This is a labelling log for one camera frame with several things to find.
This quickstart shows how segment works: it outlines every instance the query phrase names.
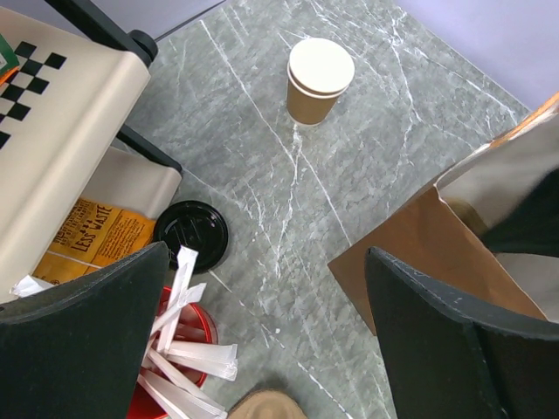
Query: paper cup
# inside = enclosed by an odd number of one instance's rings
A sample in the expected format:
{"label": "paper cup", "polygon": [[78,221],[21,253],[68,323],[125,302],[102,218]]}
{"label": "paper cup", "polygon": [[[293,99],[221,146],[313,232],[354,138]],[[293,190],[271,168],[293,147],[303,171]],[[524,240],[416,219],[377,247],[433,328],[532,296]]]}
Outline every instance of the paper cup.
{"label": "paper cup", "polygon": [[355,75],[353,59],[322,38],[299,42],[287,65],[287,111],[301,125],[322,122]]}

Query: black plastic lid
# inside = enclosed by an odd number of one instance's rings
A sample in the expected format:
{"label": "black plastic lid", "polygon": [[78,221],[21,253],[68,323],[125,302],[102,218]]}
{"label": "black plastic lid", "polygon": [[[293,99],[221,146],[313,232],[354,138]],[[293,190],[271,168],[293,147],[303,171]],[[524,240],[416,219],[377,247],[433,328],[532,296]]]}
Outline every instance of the black plastic lid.
{"label": "black plastic lid", "polygon": [[168,207],[157,219],[154,241],[169,247],[170,267],[178,267],[176,254],[181,246],[198,252],[194,273],[206,272],[219,263],[229,242],[227,224],[207,203],[182,201]]}

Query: countertop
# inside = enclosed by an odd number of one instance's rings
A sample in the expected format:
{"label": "countertop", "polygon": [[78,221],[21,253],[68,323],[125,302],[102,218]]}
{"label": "countertop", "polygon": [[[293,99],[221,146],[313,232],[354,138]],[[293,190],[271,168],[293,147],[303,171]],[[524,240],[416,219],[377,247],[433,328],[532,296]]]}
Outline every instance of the countertop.
{"label": "countertop", "polygon": [[[356,76],[318,127],[287,115],[286,62],[330,38]],[[310,418],[396,418],[377,339],[327,268],[441,169],[526,109],[390,0],[238,0],[159,43],[131,126],[184,165],[175,201],[227,219],[227,259],[195,277],[239,344],[227,408],[279,388]]]}

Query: coffee cup lid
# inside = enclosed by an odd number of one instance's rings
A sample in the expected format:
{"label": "coffee cup lid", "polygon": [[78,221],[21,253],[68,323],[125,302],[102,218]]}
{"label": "coffee cup lid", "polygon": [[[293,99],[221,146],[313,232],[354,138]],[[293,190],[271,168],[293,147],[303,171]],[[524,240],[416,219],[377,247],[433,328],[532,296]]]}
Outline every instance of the coffee cup lid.
{"label": "coffee cup lid", "polygon": [[345,89],[355,75],[349,53],[336,42],[323,38],[300,41],[289,54],[292,75],[308,90],[337,93]]}

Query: red container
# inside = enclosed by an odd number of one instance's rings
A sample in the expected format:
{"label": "red container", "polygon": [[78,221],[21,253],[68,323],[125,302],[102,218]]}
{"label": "red container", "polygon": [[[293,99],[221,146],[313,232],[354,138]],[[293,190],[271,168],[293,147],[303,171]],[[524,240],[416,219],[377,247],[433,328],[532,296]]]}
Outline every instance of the red container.
{"label": "red container", "polygon": [[[159,305],[162,312],[169,301],[171,289],[167,286],[163,288],[163,293]],[[210,315],[198,304],[188,304],[181,311],[179,324],[176,328],[175,340],[188,340],[191,342],[217,344],[217,329]],[[207,374],[175,365],[184,372],[192,382],[198,387],[202,387]],[[127,419],[164,419],[167,414],[161,407],[146,393],[146,391],[136,384],[134,395],[128,409]]]}

